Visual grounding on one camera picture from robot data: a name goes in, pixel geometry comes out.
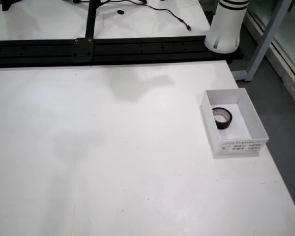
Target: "black metal post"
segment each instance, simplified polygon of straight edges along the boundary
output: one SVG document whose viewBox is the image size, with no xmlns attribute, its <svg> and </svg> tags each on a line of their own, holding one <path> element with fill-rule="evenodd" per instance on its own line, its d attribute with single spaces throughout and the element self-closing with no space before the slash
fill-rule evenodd
<svg viewBox="0 0 295 236">
<path fill-rule="evenodd" d="M 100 5 L 100 3 L 101 3 L 100 0 L 89 0 L 87 30 L 86 30 L 85 38 L 94 37 L 96 9 Z"/>
</svg>

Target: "white tabletop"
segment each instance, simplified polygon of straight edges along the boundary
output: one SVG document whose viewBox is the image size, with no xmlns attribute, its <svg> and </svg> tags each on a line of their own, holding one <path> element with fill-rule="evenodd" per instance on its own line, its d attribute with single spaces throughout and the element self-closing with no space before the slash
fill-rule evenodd
<svg viewBox="0 0 295 236">
<path fill-rule="evenodd" d="M 216 159 L 225 62 L 0 70 L 0 236 L 295 236 L 267 148 Z"/>
<path fill-rule="evenodd" d="M 137 38 L 205 35 L 209 24 L 198 0 L 148 0 L 167 8 L 192 27 L 164 11 L 132 3 L 110 3 L 98 9 L 94 38 Z M 72 0 L 22 0 L 6 11 L 0 5 L 0 40 L 74 39 L 84 37 L 88 3 Z"/>
</svg>

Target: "gray floor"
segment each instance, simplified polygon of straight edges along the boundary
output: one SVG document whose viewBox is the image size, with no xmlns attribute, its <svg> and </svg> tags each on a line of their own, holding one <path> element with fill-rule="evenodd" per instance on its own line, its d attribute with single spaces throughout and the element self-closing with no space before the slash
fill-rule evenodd
<svg viewBox="0 0 295 236">
<path fill-rule="evenodd" d="M 256 42 L 246 28 L 241 32 L 241 49 L 248 59 Z M 267 143 L 274 162 L 295 203 L 295 103 L 271 64 L 264 59 L 252 82 L 238 82 L 246 88 L 269 135 Z"/>
</svg>

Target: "white cardboard box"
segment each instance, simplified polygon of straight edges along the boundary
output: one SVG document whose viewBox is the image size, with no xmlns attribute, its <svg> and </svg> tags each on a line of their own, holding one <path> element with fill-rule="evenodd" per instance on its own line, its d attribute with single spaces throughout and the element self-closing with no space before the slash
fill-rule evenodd
<svg viewBox="0 0 295 236">
<path fill-rule="evenodd" d="M 212 112 L 214 107 L 232 113 L 233 120 L 228 128 L 217 129 Z M 244 88 L 207 90 L 201 109 L 215 154 L 256 153 L 269 139 Z"/>
</svg>

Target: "black bracket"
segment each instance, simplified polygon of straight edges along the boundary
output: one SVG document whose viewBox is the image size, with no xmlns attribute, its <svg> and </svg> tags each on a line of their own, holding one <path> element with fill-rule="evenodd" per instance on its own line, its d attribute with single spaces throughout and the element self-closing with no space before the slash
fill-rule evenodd
<svg viewBox="0 0 295 236">
<path fill-rule="evenodd" d="M 77 38 L 74 40 L 72 61 L 91 62 L 93 58 L 94 39 Z"/>
<path fill-rule="evenodd" d="M 2 5 L 2 11 L 9 10 L 10 6 L 21 0 L 0 0 L 0 4 Z"/>
</svg>

